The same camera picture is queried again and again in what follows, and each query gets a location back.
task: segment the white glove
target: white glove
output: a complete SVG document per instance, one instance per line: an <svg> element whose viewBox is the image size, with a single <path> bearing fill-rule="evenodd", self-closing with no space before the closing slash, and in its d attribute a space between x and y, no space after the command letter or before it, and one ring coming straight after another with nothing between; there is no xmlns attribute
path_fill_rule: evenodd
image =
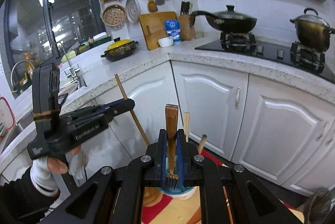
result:
<svg viewBox="0 0 335 224"><path fill-rule="evenodd" d="M58 185L48 168L48 157L41 157L32 162L30 179L34 187L43 195L52 197L57 194Z"/></svg>
<svg viewBox="0 0 335 224"><path fill-rule="evenodd" d="M80 150L74 155L69 164L69 174L74 176L76 179L85 178L85 168L88 164L88 156Z"/></svg>

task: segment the countertop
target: countertop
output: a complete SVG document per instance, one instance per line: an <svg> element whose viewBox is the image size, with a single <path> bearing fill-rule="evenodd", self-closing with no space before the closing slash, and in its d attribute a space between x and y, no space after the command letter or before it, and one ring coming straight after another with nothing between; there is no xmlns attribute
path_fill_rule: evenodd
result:
<svg viewBox="0 0 335 224"><path fill-rule="evenodd" d="M115 74L119 75L121 82L125 82L169 60L250 73L306 91L335 104L335 85L301 69L240 54L194 49L216 39L206 37L181 42L171 47L157 48L152 51L137 51L132 56L117 62L109 62L105 58L100 58L100 53L96 53L92 57L93 62L83 70L82 76L87 87L82 87L71 94L62 107L61 113L76 110L104 92L116 87ZM32 123L0 155L0 173L26 148L27 142L33 139L35 132L35 124Z"/></svg>

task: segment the yellow lid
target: yellow lid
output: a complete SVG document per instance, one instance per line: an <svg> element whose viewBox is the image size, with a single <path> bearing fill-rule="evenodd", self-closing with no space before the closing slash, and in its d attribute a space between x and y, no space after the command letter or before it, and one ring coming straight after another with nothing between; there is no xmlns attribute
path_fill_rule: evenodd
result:
<svg viewBox="0 0 335 224"><path fill-rule="evenodd" d="M107 48L107 50L115 49L115 48L117 48L119 46L123 46L123 45L125 45L127 43L130 43L130 42L132 42L132 40L130 40L130 39L123 39L123 40L117 41L117 42L109 45L108 48Z"/></svg>

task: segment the stove knob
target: stove knob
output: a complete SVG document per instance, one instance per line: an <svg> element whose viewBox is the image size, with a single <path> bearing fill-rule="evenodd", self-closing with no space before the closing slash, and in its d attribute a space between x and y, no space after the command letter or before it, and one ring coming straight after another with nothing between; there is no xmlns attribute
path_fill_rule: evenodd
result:
<svg viewBox="0 0 335 224"><path fill-rule="evenodd" d="M284 51L281 49L277 49L277 58L283 59L284 58Z"/></svg>
<svg viewBox="0 0 335 224"><path fill-rule="evenodd" d="M259 54L263 54L263 46L257 46L256 51Z"/></svg>

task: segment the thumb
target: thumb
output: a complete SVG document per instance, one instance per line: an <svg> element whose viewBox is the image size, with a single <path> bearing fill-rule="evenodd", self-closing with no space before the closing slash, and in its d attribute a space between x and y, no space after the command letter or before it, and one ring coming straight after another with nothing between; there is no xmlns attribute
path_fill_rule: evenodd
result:
<svg viewBox="0 0 335 224"><path fill-rule="evenodd" d="M48 157L48 168L51 172L56 174L65 174L68 170L65 163L54 157Z"/></svg>

